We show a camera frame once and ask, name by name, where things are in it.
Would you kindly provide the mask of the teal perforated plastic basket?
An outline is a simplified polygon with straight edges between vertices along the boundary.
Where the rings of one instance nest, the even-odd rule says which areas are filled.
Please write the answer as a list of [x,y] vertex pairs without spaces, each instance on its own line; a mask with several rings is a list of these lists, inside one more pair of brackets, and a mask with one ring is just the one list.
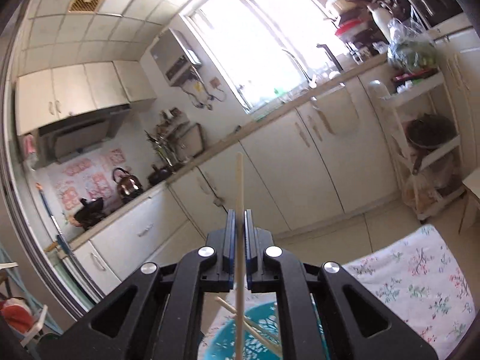
[[[241,359],[282,359],[277,303],[267,301],[246,310]],[[236,323],[233,313],[221,308],[202,339],[198,359],[236,359]]]

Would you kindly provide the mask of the steel kitchen faucet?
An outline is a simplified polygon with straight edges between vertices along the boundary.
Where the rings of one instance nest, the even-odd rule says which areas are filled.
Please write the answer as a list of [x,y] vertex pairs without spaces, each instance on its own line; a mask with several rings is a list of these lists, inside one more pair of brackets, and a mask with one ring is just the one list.
[[304,68],[304,66],[302,65],[302,63],[300,63],[300,61],[295,57],[295,55],[293,53],[291,53],[288,49],[283,49],[283,51],[289,55],[289,57],[292,58],[292,60],[294,61],[294,63],[296,64],[297,68],[300,70],[300,72],[302,72],[302,74],[304,75],[306,81],[307,81],[307,84],[308,84],[308,87],[311,88],[311,89],[315,89],[317,87],[317,80],[316,80],[316,77],[315,76],[310,76],[307,72],[307,70]]

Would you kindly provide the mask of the floral linen tablecloth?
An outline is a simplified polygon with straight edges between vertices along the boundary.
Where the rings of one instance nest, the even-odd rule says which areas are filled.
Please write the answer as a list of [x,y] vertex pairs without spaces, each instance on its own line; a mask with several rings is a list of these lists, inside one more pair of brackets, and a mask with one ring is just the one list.
[[440,359],[452,353],[473,323],[476,308],[465,275],[430,224],[343,268],[431,345]]

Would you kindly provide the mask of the black wok on stove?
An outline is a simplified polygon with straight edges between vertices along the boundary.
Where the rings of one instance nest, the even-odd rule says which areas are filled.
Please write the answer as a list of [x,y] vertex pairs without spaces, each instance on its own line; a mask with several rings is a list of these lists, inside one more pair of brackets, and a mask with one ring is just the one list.
[[104,201],[102,197],[91,201],[81,198],[80,203],[82,208],[73,217],[85,231],[106,218],[106,214],[103,211]]

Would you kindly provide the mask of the bag of green vegetables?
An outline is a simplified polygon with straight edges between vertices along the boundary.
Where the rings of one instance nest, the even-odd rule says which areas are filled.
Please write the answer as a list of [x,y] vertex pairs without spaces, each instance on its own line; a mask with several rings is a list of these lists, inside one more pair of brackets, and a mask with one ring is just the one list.
[[394,18],[387,27],[391,37],[387,60],[393,68],[402,72],[418,73],[438,67],[435,45],[415,20],[401,22]]

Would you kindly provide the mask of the copper kettle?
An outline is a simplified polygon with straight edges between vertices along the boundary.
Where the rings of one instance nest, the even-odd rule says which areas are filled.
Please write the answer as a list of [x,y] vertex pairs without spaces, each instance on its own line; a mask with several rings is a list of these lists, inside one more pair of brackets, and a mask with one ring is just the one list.
[[112,180],[116,184],[116,191],[122,203],[127,204],[144,193],[140,180],[122,167],[112,171]]

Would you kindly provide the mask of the white thermos jug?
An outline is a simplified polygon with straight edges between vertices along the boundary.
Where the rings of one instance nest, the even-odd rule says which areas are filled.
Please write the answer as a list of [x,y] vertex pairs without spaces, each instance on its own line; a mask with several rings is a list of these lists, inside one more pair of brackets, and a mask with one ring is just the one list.
[[394,16],[392,16],[389,10],[381,7],[376,2],[368,4],[367,8],[373,17],[374,23],[377,25],[387,42],[391,43],[391,35],[388,24],[394,18]]

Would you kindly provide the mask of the range hood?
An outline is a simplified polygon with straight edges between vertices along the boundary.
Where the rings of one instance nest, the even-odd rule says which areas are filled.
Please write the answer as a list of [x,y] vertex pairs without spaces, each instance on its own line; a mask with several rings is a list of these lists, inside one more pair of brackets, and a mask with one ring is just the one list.
[[39,127],[35,133],[41,166],[68,161],[111,140],[118,133],[131,106],[122,104],[69,116]]

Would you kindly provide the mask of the white kitchen trolley rack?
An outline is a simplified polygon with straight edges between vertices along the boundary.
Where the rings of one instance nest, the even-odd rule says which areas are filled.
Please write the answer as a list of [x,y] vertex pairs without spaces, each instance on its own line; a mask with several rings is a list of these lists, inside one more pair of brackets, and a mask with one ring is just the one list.
[[461,134],[442,72],[395,91],[368,83],[394,159],[403,202],[424,224],[461,196]]

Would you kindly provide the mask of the wall water heater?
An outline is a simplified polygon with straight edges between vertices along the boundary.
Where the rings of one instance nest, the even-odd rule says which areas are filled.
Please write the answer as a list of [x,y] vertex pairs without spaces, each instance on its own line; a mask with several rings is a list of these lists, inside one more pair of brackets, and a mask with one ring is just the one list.
[[151,56],[164,79],[172,87],[181,87],[197,68],[202,67],[196,53],[183,35],[168,28],[151,47]]

